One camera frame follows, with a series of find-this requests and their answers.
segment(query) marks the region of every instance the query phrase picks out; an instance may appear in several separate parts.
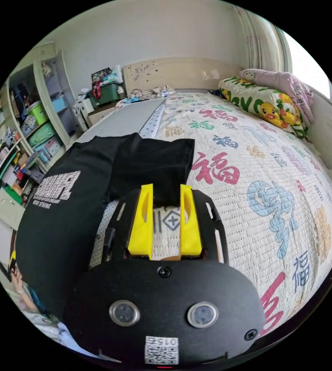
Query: pink storage box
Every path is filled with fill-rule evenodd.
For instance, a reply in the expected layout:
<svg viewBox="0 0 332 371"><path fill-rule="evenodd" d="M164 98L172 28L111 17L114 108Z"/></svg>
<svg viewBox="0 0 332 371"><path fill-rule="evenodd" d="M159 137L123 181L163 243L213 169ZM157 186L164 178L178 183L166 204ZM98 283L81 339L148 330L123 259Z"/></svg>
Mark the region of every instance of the pink storage box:
<svg viewBox="0 0 332 371"><path fill-rule="evenodd" d="M61 145L57 142L57 140L52 137L47 143L45 144L45 148L49 152L51 156L55 156L59 149L61 148Z"/></svg>

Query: person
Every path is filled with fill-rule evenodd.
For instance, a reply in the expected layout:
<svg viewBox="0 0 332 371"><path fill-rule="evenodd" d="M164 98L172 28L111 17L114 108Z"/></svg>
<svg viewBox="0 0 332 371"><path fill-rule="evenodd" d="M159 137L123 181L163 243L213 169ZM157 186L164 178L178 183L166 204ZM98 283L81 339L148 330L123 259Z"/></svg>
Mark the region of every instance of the person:
<svg viewBox="0 0 332 371"><path fill-rule="evenodd" d="M10 274L16 292L21 296L24 304L31 312L40 313L44 317L49 318L52 322L59 322L40 302L36 292L22 280L23 276L18 269L12 269Z"/></svg>
<svg viewBox="0 0 332 371"><path fill-rule="evenodd" d="M73 339L67 327L45 308L43 303L38 299L36 292L22 280L23 276L21 272L15 268L11 270L10 274L16 292L21 296L23 303L32 313L32 315L28 315L26 312L24 312L24 314L46 336L55 340L59 344L86 356L117 362L110 357L104 355L96 356L85 349L82 349Z"/></svg>

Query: headboard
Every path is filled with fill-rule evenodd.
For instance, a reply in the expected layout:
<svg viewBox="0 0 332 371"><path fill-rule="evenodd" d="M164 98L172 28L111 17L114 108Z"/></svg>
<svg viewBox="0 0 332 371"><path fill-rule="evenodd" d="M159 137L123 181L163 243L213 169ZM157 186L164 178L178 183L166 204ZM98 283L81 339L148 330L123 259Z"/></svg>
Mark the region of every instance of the headboard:
<svg viewBox="0 0 332 371"><path fill-rule="evenodd" d="M220 80L239 74L242 68L205 58L161 58L123 67L127 95L133 89L148 90L170 85L174 89L217 89Z"/></svg>

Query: curtain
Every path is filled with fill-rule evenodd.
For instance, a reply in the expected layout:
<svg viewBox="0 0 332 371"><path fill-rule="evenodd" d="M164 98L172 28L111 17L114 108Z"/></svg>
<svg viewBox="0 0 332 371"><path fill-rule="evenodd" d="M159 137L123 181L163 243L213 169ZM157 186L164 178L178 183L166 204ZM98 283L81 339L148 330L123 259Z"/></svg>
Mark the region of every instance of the curtain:
<svg viewBox="0 0 332 371"><path fill-rule="evenodd" d="M288 55L274 24L238 6L233 6L242 25L247 56L243 67L280 72L288 65Z"/></svg>

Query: red strap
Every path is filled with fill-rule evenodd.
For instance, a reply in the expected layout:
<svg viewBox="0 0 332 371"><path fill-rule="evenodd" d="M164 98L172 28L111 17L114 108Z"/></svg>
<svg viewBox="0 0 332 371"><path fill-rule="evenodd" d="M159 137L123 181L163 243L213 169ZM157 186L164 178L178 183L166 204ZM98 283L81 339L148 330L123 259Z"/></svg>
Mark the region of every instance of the red strap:
<svg viewBox="0 0 332 371"><path fill-rule="evenodd" d="M100 99L101 93L100 93L100 81L94 81L92 83L92 95L96 99Z"/></svg>

